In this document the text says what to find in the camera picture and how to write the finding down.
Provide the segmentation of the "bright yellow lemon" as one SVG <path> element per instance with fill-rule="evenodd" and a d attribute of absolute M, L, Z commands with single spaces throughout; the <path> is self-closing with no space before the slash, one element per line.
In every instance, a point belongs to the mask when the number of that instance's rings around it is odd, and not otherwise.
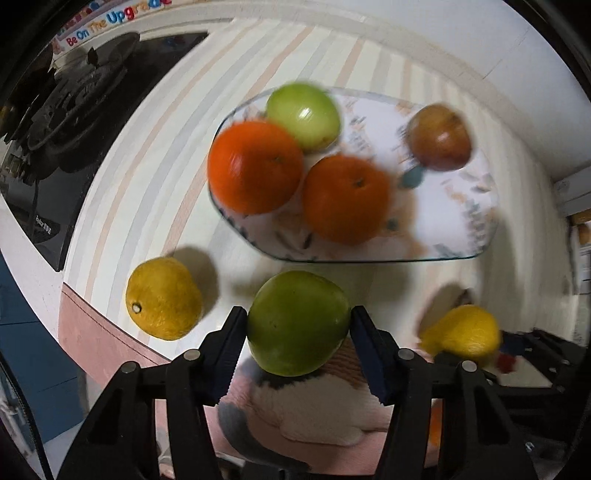
<path fill-rule="evenodd" d="M 502 333 L 496 318 L 476 305 L 450 310 L 420 334 L 420 348 L 435 358 L 450 353 L 464 360 L 487 364 L 497 354 Z"/>

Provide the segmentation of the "dark yellow lemon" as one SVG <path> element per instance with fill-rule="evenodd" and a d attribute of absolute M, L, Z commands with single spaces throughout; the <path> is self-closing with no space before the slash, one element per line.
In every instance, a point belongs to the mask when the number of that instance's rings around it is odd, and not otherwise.
<path fill-rule="evenodd" d="M 175 341 L 188 334 L 204 312 L 204 298 L 189 270 L 172 257 L 138 265 L 125 291 L 131 320 L 146 334 Z"/>

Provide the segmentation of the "green apple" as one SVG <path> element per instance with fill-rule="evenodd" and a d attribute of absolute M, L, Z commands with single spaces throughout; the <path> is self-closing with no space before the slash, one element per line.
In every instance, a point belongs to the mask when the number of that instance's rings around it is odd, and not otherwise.
<path fill-rule="evenodd" d="M 341 135 L 338 105 L 315 84 L 291 82 L 266 101 L 266 119 L 283 127 L 304 152 L 328 149 Z"/>
<path fill-rule="evenodd" d="M 281 272 L 263 284 L 249 309 L 250 353 L 270 374 L 308 375 L 341 347 L 349 312 L 349 299 L 334 282 L 307 271 Z"/>

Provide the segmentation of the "blue cabinet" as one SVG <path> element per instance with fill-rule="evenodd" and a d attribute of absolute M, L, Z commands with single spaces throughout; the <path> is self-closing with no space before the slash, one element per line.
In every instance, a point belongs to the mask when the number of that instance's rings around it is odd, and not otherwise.
<path fill-rule="evenodd" d="M 48 442 L 87 414 L 85 374 L 58 346 L 1 263 L 1 352 Z"/>

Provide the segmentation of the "glass patterned oval plate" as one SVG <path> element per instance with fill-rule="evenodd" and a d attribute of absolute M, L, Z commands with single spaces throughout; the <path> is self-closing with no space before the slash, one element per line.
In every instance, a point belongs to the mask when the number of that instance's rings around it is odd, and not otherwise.
<path fill-rule="evenodd" d="M 304 225 L 298 194 L 259 215 L 238 213 L 212 195 L 226 223 L 263 254 L 297 263 L 457 260 L 485 251 L 498 224 L 498 193 L 486 156 L 476 150 L 459 170 L 430 170 L 412 156 L 405 139 L 421 105 L 345 88 L 328 93 L 342 118 L 341 135 L 329 154 L 358 157 L 390 178 L 392 197 L 382 230 L 359 246 L 319 238 Z"/>

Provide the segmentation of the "right orange tangerine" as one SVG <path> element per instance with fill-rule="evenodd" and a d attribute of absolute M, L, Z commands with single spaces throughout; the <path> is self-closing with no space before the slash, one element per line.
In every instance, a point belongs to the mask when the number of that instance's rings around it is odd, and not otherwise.
<path fill-rule="evenodd" d="M 332 155 L 318 161 L 304 179 L 304 223 L 324 240 L 356 246 L 383 228 L 391 201 L 388 174 L 358 157 Z"/>

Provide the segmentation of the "orange tangerine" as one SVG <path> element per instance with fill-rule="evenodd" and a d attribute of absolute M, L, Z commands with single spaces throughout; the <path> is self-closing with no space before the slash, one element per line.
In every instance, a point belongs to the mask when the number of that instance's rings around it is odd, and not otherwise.
<path fill-rule="evenodd" d="M 207 179 L 221 204 L 244 215 L 273 212 L 294 196 L 304 176 L 304 153 L 273 123 L 237 122 L 213 140 Z"/>
<path fill-rule="evenodd" d="M 332 155 L 318 161 L 304 179 L 304 223 L 324 240 L 356 246 L 383 228 L 391 201 L 388 174 L 358 157 Z"/>

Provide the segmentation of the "brown red apple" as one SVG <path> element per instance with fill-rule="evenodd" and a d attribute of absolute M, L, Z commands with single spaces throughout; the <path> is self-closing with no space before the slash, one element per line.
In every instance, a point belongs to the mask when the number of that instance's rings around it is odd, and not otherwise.
<path fill-rule="evenodd" d="M 473 142 L 464 117 L 446 104 L 427 105 L 409 121 L 406 142 L 425 168 L 446 172 L 465 167 Z"/>

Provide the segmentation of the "left orange tangerine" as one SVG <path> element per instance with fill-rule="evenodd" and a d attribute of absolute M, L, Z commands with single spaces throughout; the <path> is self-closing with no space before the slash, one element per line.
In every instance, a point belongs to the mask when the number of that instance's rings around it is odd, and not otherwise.
<path fill-rule="evenodd" d="M 237 122 L 213 140 L 207 179 L 221 204 L 244 215 L 273 212 L 294 196 L 304 176 L 304 153 L 273 123 Z"/>

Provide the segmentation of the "striped cat blanket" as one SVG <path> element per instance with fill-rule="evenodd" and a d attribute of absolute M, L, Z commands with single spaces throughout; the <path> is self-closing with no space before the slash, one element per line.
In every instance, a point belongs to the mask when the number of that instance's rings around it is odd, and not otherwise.
<path fill-rule="evenodd" d="M 223 116 L 264 89 L 302 77 L 416 103 L 446 101 L 475 129 L 500 194 L 499 228 L 478 258 L 407 264 L 315 265 L 353 304 L 405 346 L 421 323 L 471 290 L 502 328 L 575 332 L 564 219 L 529 148 L 459 85 L 395 50 L 318 26 L 235 20 L 184 57 L 142 102 L 103 161 L 66 261 L 58 339 L 98 384 L 127 360 L 152 365 L 197 346 L 235 305 L 286 264 L 250 247 L 215 211 L 205 158 Z M 152 339 L 129 319 L 127 278 L 171 255 L 193 273 L 205 314 L 177 342 Z"/>

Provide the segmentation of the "green apple on plate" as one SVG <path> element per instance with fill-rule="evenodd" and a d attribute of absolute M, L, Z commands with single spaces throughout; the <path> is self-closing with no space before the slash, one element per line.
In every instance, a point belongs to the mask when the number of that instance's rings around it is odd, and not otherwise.
<path fill-rule="evenodd" d="M 291 82 L 266 101 L 266 119 L 283 127 L 304 152 L 328 149 L 341 135 L 338 105 L 315 84 Z"/>

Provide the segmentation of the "colourful wall banner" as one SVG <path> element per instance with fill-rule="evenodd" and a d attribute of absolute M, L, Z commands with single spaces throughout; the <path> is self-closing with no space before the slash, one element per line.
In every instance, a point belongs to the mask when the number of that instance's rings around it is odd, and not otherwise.
<path fill-rule="evenodd" d="M 53 54 L 60 55 L 96 35 L 172 5 L 172 0 L 92 1 L 52 39 Z"/>

